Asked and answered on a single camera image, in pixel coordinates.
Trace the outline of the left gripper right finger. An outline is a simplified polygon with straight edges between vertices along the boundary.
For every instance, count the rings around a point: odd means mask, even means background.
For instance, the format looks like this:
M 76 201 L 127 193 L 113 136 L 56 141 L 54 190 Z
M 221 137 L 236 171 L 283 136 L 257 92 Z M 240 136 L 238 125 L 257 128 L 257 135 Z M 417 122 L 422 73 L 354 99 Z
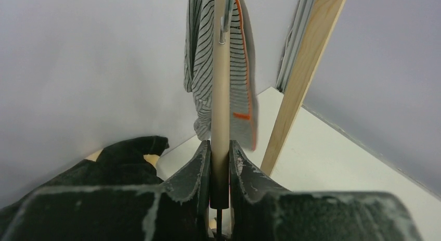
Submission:
M 292 192 L 230 142 L 232 240 L 421 240 L 386 192 Z

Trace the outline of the grey striped boxer shorts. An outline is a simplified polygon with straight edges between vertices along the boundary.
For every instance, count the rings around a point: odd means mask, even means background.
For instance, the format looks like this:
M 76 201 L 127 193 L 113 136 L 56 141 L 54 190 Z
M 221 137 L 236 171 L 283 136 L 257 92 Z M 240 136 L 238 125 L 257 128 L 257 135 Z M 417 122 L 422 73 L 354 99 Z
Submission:
M 199 140 L 211 137 L 214 0 L 188 0 L 184 52 L 184 88 L 191 93 Z M 244 0 L 235 0 L 230 24 L 230 139 L 254 151 L 258 101 L 255 90 L 255 47 Z

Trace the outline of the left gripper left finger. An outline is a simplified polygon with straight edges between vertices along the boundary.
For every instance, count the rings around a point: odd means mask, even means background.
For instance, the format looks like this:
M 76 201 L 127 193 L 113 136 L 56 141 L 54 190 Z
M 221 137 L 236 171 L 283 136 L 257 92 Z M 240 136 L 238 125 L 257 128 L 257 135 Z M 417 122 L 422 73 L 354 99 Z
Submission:
M 41 185 L 1 210 L 1 240 L 208 240 L 209 156 L 160 184 Z

